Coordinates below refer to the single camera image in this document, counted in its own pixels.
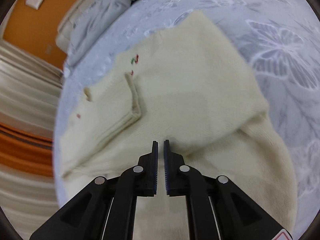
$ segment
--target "silver screw head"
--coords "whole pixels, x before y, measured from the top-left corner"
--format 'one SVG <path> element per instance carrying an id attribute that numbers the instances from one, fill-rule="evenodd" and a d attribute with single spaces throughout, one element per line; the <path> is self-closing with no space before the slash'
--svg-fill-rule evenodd
<path id="1" fill-rule="evenodd" d="M 187 172 L 187 171 L 190 171 L 190 167 L 187 166 L 187 165 L 181 165 L 179 167 L 180 171 L 183 171 L 183 172 Z"/>
<path id="2" fill-rule="evenodd" d="M 136 173 L 143 172 L 143 167 L 141 167 L 141 166 L 135 166 L 135 167 L 133 168 L 133 171 L 136 172 Z"/>
<path id="3" fill-rule="evenodd" d="M 225 184 L 229 181 L 229 179 L 226 176 L 219 176 L 218 181 L 222 184 Z"/>
<path id="4" fill-rule="evenodd" d="M 95 184 L 98 184 L 98 185 L 101 185 L 105 182 L 105 179 L 104 177 L 97 177 L 95 180 L 94 180 Z"/>

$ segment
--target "cream sweater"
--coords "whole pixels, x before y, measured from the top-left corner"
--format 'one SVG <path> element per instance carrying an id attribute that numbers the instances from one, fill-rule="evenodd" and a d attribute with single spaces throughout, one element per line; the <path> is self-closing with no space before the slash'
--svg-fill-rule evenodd
<path id="1" fill-rule="evenodd" d="M 295 175 L 268 103 L 251 68 L 201 12 L 119 54 L 113 70 L 84 92 L 60 142 L 69 198 L 95 176 L 136 165 L 153 140 L 162 153 L 169 139 L 186 164 L 228 176 L 293 230 Z M 188 239 L 184 198 L 165 195 L 163 160 L 157 196 L 138 199 L 134 239 Z"/>

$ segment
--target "gray blanket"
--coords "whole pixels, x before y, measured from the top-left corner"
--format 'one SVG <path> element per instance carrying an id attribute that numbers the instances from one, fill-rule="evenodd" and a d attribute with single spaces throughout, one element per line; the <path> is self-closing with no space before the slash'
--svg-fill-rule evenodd
<path id="1" fill-rule="evenodd" d="M 100 35 L 135 0 L 96 0 L 76 22 L 71 33 L 68 58 L 65 63 L 65 76 L 86 54 Z"/>

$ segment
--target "bedsheet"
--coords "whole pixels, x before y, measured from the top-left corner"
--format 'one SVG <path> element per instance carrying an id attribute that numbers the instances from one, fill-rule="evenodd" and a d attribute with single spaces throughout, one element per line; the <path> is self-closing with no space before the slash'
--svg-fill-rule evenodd
<path id="1" fill-rule="evenodd" d="M 202 10 L 252 66 L 269 102 L 271 122 L 295 166 L 298 215 L 293 238 L 299 239 L 320 208 L 320 22 L 306 0 L 135 2 L 100 36 L 65 81 L 54 141 L 60 206 L 67 199 L 58 176 L 59 139 L 83 87 L 105 76 L 118 53 L 156 30 L 180 24 L 195 9 Z"/>

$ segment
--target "flower pattern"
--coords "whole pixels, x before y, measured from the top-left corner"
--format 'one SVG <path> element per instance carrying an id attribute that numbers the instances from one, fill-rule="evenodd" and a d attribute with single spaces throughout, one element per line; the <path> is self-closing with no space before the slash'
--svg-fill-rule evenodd
<path id="1" fill-rule="evenodd" d="M 128 25 L 124 31 L 123 31 L 123 35 L 126 38 L 130 38 L 131 36 L 133 36 L 136 32 L 137 32 L 137 28 L 136 27 L 131 27 L 130 25 Z"/>
<path id="2" fill-rule="evenodd" d="M 242 39 L 247 40 L 249 46 L 257 43 L 261 47 L 249 61 L 254 70 L 278 78 L 288 78 L 291 74 L 295 83 L 301 87 L 309 90 L 318 89 L 315 73 L 299 57 L 298 51 L 304 46 L 300 36 L 271 24 L 251 20 L 247 20 L 247 24 L 251 27 L 252 33 Z"/>
<path id="3" fill-rule="evenodd" d="M 314 140 L 307 147 L 291 149 L 292 161 L 298 183 L 298 197 L 314 190 L 320 192 L 320 141 Z"/>

